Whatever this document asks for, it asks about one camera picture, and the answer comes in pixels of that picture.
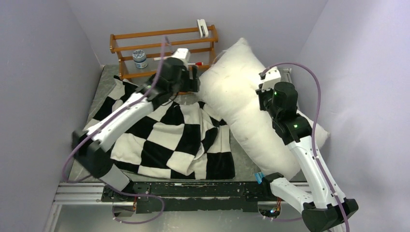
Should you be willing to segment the white pillow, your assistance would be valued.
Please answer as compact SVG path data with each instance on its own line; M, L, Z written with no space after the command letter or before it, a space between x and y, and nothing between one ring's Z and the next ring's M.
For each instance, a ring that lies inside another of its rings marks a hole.
M291 180L301 167L261 111L256 89L264 65L245 38L224 51L217 62L200 75L196 94L225 120L244 152L264 174L281 173Z

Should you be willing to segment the black white checkered pillowcase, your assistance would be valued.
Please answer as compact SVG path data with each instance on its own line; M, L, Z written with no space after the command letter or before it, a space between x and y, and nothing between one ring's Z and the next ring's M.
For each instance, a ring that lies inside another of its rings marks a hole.
M127 129L107 151L91 139L75 155L93 176L113 166L163 179L235 176L227 123L205 102L169 102Z

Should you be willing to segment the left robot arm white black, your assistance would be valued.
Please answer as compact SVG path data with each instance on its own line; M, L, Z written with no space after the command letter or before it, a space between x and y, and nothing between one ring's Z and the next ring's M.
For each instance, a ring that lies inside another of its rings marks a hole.
M131 126L154 112L179 92L199 91L198 66L181 58L160 61L155 74L139 85L126 102L87 130L73 132L72 157L89 174L109 185L127 201L135 194L134 183L113 162L109 150Z

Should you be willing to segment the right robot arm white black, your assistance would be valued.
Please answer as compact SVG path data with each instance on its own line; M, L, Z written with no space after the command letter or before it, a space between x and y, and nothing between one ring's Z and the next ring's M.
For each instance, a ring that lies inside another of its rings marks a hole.
M267 111L272 127L296 157L309 185L306 192L284 175L263 175L261 195L266 200L285 201L297 210L311 232L348 232L348 219L358 210L355 199L341 190L326 166L314 138L314 129L297 112L298 93L293 84L278 82L273 87L259 84L256 94L260 110Z

